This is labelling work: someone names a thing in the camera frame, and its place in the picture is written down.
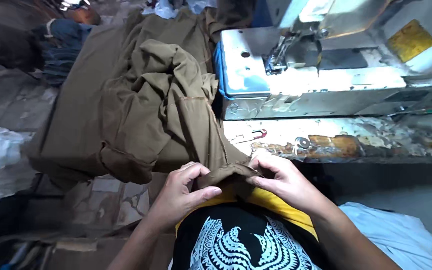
finger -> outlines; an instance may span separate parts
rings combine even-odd
[[[207,175],[209,172],[210,170],[201,163],[193,163],[179,171],[177,179],[181,180],[182,183],[186,185],[189,183],[189,181],[191,181],[191,179],[195,179],[198,176]]]
[[[246,178],[246,181],[255,187],[267,190],[273,194],[277,194],[279,191],[280,182],[278,180],[263,178],[260,176],[252,176]]]
[[[267,154],[256,155],[250,162],[249,167],[257,169],[258,167],[266,168],[273,173],[278,173],[280,171],[279,166],[281,162],[286,162],[285,158]]]
[[[194,163],[195,163],[194,161],[190,161],[190,162],[188,162],[188,163],[182,165],[182,166],[180,167],[180,169],[184,169],[184,168],[186,168],[186,167],[189,167],[189,166],[191,166],[191,164],[194,164]]]
[[[207,186],[203,189],[196,190],[187,195],[189,206],[194,209],[196,206],[212,199],[222,193],[222,190],[217,186]]]

olive fabric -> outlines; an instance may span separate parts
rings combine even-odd
[[[101,162],[111,175],[147,183],[171,139],[183,142],[189,159],[210,170],[245,160],[227,143],[211,109],[215,75],[202,74],[196,59],[179,45],[149,39],[137,46],[131,36],[134,44],[128,42],[101,99]]]
[[[251,22],[254,1],[232,2],[220,0],[220,8],[200,15],[184,9],[169,20],[135,10],[124,25],[94,27],[48,120],[25,149],[33,168],[69,189],[108,173],[142,184],[151,170],[245,159],[209,106],[219,31]]]

brown fabric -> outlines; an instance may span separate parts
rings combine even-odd
[[[202,189],[208,186],[224,188],[230,185],[236,196],[246,201],[255,188],[246,181],[246,178],[251,176],[263,175],[257,170],[241,163],[225,164],[198,178],[194,189]]]
[[[225,164],[219,169],[212,170],[208,174],[198,178],[196,181],[196,188],[202,189],[209,186],[218,186],[221,185],[223,180],[244,182],[245,178],[251,176],[262,175],[257,170],[240,163]]]
[[[170,172],[189,161],[217,168],[244,159],[219,138],[209,107],[217,85],[207,74],[213,37],[249,24],[250,19],[236,18],[250,12],[237,9],[254,6],[226,1],[219,6],[234,10],[206,9],[200,15],[183,10],[170,20],[136,10],[124,26],[93,28],[47,123],[26,149],[33,168],[60,186],[107,173],[146,183],[151,169]],[[140,48],[147,40],[155,41]],[[174,45],[165,45],[161,54],[152,48],[156,40]],[[217,147],[227,156],[224,151],[207,156]]]
[[[134,40],[131,33],[128,38]],[[148,182],[171,138],[184,142],[189,158],[210,170],[246,159],[223,142],[210,106],[218,87],[214,74],[201,74],[196,59],[178,45],[152,39],[136,48],[127,44],[120,73],[102,97],[101,161],[112,175]]]

fingernail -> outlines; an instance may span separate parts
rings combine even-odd
[[[223,191],[219,187],[217,187],[217,186],[215,186],[214,188],[212,188],[211,191],[210,191],[210,193],[211,193],[212,196],[217,196],[217,195],[221,194],[222,192]]]

